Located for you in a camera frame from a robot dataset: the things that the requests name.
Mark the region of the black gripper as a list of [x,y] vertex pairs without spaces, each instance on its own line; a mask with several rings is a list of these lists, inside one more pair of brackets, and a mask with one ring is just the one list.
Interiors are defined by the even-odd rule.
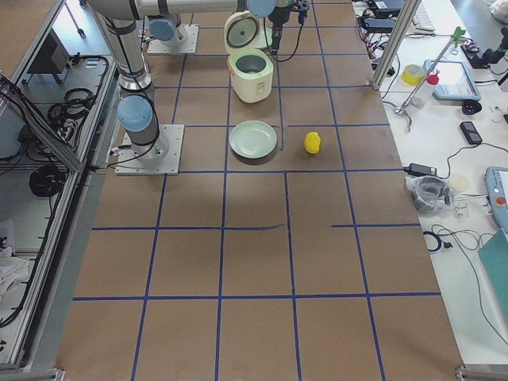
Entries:
[[304,25],[309,10],[308,1],[302,0],[277,0],[275,8],[268,16],[268,20],[273,24],[271,29],[271,51],[273,53],[279,52],[281,41],[281,28],[286,24],[292,13],[298,15],[298,23]]

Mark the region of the green plate near arm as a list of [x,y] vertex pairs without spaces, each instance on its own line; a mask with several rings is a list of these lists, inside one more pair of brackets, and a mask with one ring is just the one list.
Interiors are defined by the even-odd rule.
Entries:
[[277,145],[274,128],[263,121],[242,121],[229,133],[229,146],[246,159],[260,159]]

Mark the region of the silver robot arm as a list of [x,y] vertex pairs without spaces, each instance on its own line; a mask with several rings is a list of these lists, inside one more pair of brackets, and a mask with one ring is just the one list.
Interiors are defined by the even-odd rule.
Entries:
[[187,41],[183,13],[231,12],[224,27],[224,44],[233,89],[247,103],[271,93],[283,25],[292,13],[304,24],[305,1],[90,1],[98,26],[120,71],[124,93],[117,116],[127,132],[136,160],[150,164],[167,155],[153,101],[152,77],[137,37],[137,22],[148,20],[152,36],[164,45]]
[[179,13],[149,17],[148,29],[156,40],[172,48],[184,44],[188,38]]

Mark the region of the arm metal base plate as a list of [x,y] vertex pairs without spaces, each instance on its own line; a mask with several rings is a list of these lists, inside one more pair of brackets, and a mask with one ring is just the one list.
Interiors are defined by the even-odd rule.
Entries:
[[164,21],[153,21],[149,26],[151,40],[148,54],[183,55],[194,54],[198,43],[198,25],[174,26]]
[[150,151],[140,157],[144,150],[132,145],[127,133],[124,133],[122,144],[130,148],[122,150],[115,166],[116,175],[177,175],[183,145],[184,125],[160,125],[160,135]]

